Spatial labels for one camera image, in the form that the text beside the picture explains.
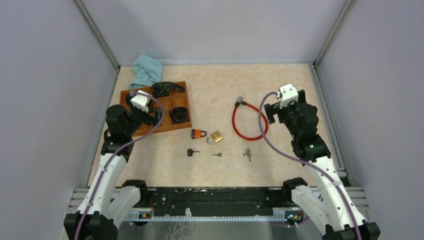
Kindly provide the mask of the orange black padlock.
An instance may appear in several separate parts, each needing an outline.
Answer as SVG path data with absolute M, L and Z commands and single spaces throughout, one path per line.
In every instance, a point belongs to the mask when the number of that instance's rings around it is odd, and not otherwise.
M 191 139 L 200 139 L 207 136 L 207 132 L 200 129 L 192 129 L 190 133 Z

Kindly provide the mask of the black head key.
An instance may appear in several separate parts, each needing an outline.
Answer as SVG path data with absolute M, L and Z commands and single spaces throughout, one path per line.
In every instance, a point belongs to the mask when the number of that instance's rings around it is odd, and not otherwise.
M 196 155 L 196 154 L 199 154 L 199 153 L 200 153 L 200 151 L 198 151 L 198 150 L 193 150 L 191 148 L 187 149 L 187 156 L 188 157 L 192 157 L 193 155 Z

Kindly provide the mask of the red cable lock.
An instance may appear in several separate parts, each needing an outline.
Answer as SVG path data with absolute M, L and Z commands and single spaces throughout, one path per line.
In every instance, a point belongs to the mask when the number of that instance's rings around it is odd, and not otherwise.
M 264 134 L 266 134 L 268 132 L 268 129 L 269 129 L 269 123 L 268 123 L 268 120 L 267 120 L 267 117 L 265 116 L 265 114 L 262 113 L 257 107 L 255 107 L 255 106 L 251 105 L 250 103 L 244 101 L 242 96 L 238 96 L 237 99 L 236 99 L 236 101 L 235 101 L 234 109 L 233 109 L 232 116 L 231 116 L 231 124 L 232 124 L 232 128 L 233 128 L 234 132 L 240 138 L 242 138 L 243 140 L 246 140 L 246 141 L 257 141 L 257 140 L 262 139 L 263 138 L 262 135 L 259 135 L 257 137 L 247 137 L 247 136 L 241 134 L 238 131 L 237 125 L 236 125 L 236 113 L 237 113 L 237 109 L 239 108 L 240 105 L 247 106 L 247 107 L 255 110 L 256 112 L 260 113 L 260 115 L 263 118 L 264 123 L 265 123 L 265 129 L 263 130 L 263 133 Z

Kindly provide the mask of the silver cable lock keys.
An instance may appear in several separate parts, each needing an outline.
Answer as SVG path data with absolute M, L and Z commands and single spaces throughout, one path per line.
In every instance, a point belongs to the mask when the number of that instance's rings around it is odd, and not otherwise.
M 250 149 L 247 149 L 247 150 L 244 152 L 243 156 L 244 156 L 244 157 L 247 157 L 249 162 L 251 162 L 251 161 L 252 161 L 252 160 L 251 160 L 251 150 L 250 150 Z

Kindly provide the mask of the brass padlock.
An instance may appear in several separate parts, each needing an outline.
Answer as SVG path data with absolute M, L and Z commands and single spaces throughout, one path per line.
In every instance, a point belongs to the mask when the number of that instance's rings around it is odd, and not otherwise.
M 213 144 L 216 144 L 216 143 L 218 143 L 222 140 L 223 140 L 223 136 L 218 131 L 215 131 L 206 139 L 206 142 L 209 145 L 213 145 Z

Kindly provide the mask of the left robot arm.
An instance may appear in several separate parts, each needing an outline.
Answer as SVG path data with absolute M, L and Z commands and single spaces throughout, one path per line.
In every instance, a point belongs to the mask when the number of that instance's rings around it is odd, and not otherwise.
M 116 240 L 119 227 L 136 205 L 149 203 L 150 193 L 137 185 L 127 185 L 113 197 L 116 183 L 126 167 L 136 140 L 133 134 L 150 113 L 133 108 L 128 113 L 123 105 L 116 104 L 106 110 L 107 130 L 110 137 L 103 146 L 99 167 L 93 184 L 75 213 L 68 213 L 63 221 L 70 240 Z

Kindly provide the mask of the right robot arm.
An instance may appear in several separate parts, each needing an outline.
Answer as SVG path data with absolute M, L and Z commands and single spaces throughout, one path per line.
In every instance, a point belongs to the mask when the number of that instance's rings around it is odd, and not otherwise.
M 358 210 L 340 179 L 331 152 L 318 134 L 318 109 L 306 102 L 305 92 L 293 95 L 272 91 L 261 101 L 270 124 L 278 116 L 292 137 L 295 156 L 278 150 L 269 140 L 265 142 L 281 156 L 300 163 L 314 178 L 321 197 L 301 177 L 283 183 L 281 199 L 287 206 L 299 206 L 318 228 L 323 240 L 376 240 L 381 230 Z

